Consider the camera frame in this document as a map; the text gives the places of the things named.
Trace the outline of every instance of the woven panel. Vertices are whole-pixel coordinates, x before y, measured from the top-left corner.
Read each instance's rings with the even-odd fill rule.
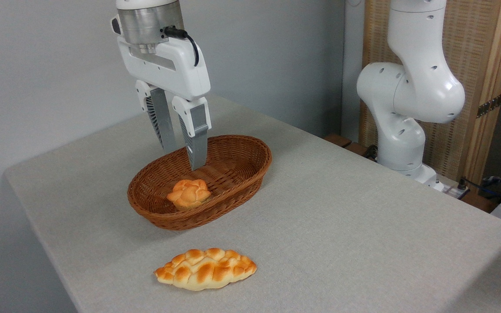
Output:
[[[443,46],[448,65],[465,88],[465,106],[451,123],[419,124],[426,133],[424,163],[452,180],[461,176],[461,159],[465,156],[469,123],[479,105],[482,65],[487,63],[489,41],[496,26],[497,0],[448,1],[444,21]],[[390,0],[366,1],[364,64],[372,62],[401,63],[386,41]],[[377,143],[376,125],[368,108],[361,105],[360,143]]]

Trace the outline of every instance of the gray tablecloth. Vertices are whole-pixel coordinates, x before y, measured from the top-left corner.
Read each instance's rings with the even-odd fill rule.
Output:
[[[209,97],[209,135],[264,140],[262,188],[193,230],[159,229],[127,185],[163,154],[147,116],[6,171],[80,312],[501,312],[501,220],[295,127]],[[153,271],[191,248],[258,270],[198,293]]]

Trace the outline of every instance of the brown oval basket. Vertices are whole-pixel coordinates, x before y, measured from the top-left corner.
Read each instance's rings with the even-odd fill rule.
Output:
[[[151,162],[127,190],[131,206],[155,226],[189,230],[209,223],[249,200],[258,191],[272,162],[264,141],[243,135],[208,139],[205,166],[191,171],[187,149]],[[211,195],[201,206],[181,212],[166,196],[179,180],[204,180]]]

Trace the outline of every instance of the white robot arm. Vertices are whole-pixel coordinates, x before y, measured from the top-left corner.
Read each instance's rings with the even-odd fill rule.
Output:
[[[403,65],[371,63],[357,91],[378,130],[378,162],[440,189],[433,169],[422,164],[425,134],[414,120],[448,123],[461,112],[463,86],[444,58],[446,0],[392,0],[388,44]]]
[[[175,150],[165,91],[173,93],[193,170],[206,163],[210,80],[200,47],[183,30],[179,0],[117,0],[111,26],[127,71],[166,153]]]

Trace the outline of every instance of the pastry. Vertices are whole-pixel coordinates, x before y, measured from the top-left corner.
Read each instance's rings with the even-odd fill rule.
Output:
[[[157,281],[193,291],[217,289],[244,280],[256,272],[248,257],[233,250],[197,249],[179,254],[154,274]]]
[[[203,180],[180,180],[167,195],[177,210],[184,211],[201,206],[210,196],[206,182]]]

